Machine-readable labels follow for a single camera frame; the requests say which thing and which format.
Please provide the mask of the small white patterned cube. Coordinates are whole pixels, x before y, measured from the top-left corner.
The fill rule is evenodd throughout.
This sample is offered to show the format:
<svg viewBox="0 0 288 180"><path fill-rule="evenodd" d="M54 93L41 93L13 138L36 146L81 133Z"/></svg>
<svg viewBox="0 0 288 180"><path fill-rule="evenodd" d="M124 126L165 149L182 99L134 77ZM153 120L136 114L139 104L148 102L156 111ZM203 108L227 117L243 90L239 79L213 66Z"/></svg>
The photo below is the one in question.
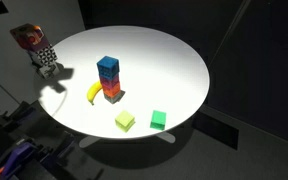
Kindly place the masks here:
<svg viewBox="0 0 288 180"><path fill-rule="evenodd" d="M39 69L39 73L44 79L50 79L56 76L60 72L56 63L43 66Z"/></svg>

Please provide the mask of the black white patterned cube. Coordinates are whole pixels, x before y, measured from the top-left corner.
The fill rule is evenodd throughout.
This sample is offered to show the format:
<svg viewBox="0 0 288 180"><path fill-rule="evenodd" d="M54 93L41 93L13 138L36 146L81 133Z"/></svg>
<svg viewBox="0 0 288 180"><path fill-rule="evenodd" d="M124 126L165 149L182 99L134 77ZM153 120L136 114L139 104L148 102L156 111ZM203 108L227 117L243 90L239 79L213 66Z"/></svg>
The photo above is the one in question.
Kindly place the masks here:
<svg viewBox="0 0 288 180"><path fill-rule="evenodd" d="M39 51L29 52L34 65L38 67L47 66L57 60L57 55L52 45L46 46Z"/></svg>

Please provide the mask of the orange block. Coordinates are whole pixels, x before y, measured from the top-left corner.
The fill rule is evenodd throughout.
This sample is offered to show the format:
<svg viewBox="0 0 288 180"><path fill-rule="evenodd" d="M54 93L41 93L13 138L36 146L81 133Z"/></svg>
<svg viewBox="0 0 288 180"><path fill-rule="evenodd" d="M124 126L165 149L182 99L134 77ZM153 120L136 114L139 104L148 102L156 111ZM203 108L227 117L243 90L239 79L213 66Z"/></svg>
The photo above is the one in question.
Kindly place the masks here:
<svg viewBox="0 0 288 180"><path fill-rule="evenodd" d="M104 94L109 97L114 97L121 91L119 83L115 84L112 87L103 85L102 89L103 89Z"/></svg>

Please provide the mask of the grey block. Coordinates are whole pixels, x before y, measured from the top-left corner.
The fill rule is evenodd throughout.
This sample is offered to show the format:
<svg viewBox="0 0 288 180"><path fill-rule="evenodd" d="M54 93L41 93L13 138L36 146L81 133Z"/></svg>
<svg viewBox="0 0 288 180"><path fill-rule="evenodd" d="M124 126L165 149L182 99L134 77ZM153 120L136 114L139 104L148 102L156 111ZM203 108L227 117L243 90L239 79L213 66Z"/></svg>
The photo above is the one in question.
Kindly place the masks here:
<svg viewBox="0 0 288 180"><path fill-rule="evenodd" d="M122 98L122 96L123 96L122 91L118 92L118 93L117 93L115 96L113 96L113 97L110 97L110 96L104 94L104 98L105 98L108 102L110 102L111 104L115 104L116 102L118 102L118 101Z"/></svg>

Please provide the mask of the colourful number cube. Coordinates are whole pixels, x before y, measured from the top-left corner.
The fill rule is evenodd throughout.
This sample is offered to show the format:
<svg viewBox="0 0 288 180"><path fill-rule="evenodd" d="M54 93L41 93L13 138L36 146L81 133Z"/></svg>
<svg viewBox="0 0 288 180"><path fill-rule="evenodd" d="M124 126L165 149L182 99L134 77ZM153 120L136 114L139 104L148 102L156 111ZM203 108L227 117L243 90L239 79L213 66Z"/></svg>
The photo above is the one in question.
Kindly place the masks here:
<svg viewBox="0 0 288 180"><path fill-rule="evenodd" d="M49 45L43 30L32 24L24 24L10 30L12 37L22 49L37 52Z"/></svg>

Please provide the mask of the white round table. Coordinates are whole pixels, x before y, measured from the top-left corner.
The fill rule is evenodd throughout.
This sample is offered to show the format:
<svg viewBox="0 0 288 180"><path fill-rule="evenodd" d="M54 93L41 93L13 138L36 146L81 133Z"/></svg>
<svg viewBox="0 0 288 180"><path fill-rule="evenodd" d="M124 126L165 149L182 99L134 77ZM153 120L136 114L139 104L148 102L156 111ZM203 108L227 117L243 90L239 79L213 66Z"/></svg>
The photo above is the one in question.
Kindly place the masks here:
<svg viewBox="0 0 288 180"><path fill-rule="evenodd" d="M59 75L34 79L39 103L53 119L83 133L79 146L100 139L133 140L157 136L175 141L170 130L189 119L203 104L210 76L201 56L167 33L136 26L107 26L72 35L55 45ZM86 93L99 80L96 63L104 56L119 60L120 101L108 102L99 93L94 104ZM164 130L150 127L154 110L166 113ZM124 132L116 126L121 111L135 117Z"/></svg>

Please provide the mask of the yellow block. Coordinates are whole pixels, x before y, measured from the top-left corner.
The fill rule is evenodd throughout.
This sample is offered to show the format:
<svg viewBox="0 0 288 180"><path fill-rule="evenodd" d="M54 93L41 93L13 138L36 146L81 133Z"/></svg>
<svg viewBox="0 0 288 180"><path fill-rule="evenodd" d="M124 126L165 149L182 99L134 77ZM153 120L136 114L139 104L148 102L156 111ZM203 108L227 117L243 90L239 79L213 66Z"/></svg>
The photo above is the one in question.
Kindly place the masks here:
<svg viewBox="0 0 288 180"><path fill-rule="evenodd" d="M135 117L127 111L121 111L115 118L115 123L118 128L127 132L135 124Z"/></svg>

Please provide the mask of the purple orange clamp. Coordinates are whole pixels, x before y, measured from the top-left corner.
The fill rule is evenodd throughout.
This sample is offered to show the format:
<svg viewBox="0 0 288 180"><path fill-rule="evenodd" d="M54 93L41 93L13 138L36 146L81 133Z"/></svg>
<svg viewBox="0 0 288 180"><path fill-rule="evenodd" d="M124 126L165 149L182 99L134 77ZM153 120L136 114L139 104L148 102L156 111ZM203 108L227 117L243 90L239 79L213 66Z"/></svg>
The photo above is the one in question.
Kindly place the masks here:
<svg viewBox="0 0 288 180"><path fill-rule="evenodd" d="M37 147L30 142L24 142L8 149L0 158L0 180L9 180L37 152Z"/></svg>

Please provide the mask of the blue block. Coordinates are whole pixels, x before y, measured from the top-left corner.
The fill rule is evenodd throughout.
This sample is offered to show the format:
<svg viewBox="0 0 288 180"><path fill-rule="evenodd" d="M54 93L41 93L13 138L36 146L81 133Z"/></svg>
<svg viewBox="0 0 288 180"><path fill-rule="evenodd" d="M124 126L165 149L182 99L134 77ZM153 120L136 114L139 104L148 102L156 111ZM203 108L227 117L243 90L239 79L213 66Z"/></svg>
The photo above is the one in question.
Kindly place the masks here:
<svg viewBox="0 0 288 180"><path fill-rule="evenodd" d="M119 60L113 57L104 56L97 62L99 75L107 79L112 79L120 71Z"/></svg>

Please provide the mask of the yellow banana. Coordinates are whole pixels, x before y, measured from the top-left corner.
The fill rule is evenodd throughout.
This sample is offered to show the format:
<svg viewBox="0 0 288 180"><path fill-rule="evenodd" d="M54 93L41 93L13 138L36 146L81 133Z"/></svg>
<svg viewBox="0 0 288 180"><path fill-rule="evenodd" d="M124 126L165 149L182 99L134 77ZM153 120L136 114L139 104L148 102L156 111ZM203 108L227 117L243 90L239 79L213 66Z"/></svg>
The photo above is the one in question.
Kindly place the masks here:
<svg viewBox="0 0 288 180"><path fill-rule="evenodd" d="M95 82L87 91L87 100L91 103L94 104L94 99L97 95L97 93L102 89L102 84L100 81Z"/></svg>

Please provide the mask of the black clamp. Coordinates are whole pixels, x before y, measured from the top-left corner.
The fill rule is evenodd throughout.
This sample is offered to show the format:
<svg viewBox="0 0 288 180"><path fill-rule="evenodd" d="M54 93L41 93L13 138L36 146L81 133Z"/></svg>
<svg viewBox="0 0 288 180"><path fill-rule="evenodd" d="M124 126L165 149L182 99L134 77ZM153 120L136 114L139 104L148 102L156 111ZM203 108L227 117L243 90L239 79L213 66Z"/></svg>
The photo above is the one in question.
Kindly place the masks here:
<svg viewBox="0 0 288 180"><path fill-rule="evenodd" d="M60 158L67 154L74 142L75 136L72 133L62 132L59 143L55 147L46 147L41 151L39 162L46 167L54 166Z"/></svg>

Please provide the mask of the green block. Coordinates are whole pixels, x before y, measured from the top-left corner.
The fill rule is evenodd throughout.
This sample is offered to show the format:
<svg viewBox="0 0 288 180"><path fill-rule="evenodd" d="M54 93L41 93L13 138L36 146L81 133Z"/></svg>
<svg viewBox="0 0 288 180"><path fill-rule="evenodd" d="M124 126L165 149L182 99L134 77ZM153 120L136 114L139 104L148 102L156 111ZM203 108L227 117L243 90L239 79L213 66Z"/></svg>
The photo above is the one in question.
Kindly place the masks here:
<svg viewBox="0 0 288 180"><path fill-rule="evenodd" d="M166 113L154 110L151 117L150 127L157 130L164 130L166 124Z"/></svg>

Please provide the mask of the magenta block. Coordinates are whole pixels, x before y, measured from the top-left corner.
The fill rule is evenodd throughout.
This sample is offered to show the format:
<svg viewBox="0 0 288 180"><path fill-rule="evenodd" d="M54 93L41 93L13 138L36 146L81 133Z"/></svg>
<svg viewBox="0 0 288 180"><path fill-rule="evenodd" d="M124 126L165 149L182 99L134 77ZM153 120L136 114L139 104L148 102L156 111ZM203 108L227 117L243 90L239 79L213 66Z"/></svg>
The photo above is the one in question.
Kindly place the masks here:
<svg viewBox="0 0 288 180"><path fill-rule="evenodd" d="M119 75L115 75L112 79L101 76L100 82L105 88L113 88L119 82Z"/></svg>

